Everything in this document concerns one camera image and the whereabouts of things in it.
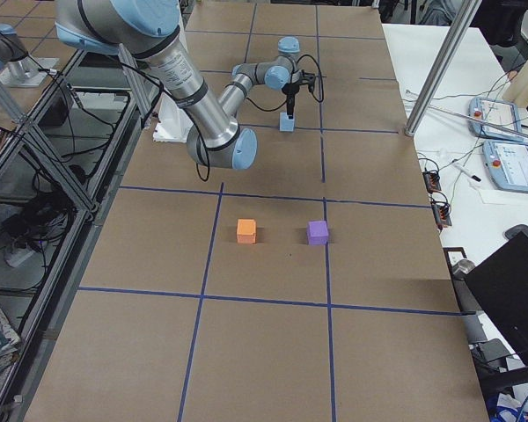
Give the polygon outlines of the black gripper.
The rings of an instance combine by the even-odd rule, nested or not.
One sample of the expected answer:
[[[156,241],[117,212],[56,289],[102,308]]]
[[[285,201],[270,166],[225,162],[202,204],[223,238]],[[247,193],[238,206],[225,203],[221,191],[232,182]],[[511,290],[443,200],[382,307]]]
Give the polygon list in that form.
[[[295,114],[295,96],[300,91],[299,82],[285,84],[282,87],[282,93],[286,96],[286,114],[290,120],[294,119]]]

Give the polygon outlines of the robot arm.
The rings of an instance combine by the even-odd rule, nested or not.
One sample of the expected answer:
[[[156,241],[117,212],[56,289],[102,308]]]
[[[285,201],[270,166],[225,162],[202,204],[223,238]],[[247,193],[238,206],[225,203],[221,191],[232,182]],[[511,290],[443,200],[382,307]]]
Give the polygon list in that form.
[[[34,59],[16,30],[0,24],[0,81],[10,87],[36,87],[45,79],[46,59]]]
[[[180,10],[175,1],[59,1],[55,26],[59,40],[71,47],[115,55],[124,46],[146,62],[194,123],[187,137],[188,154],[208,167],[249,168],[257,155],[257,137],[252,129],[239,125],[237,110],[254,86],[280,90],[302,76],[297,67],[299,42],[284,37],[273,61],[238,65],[230,83],[216,96],[180,42]]]

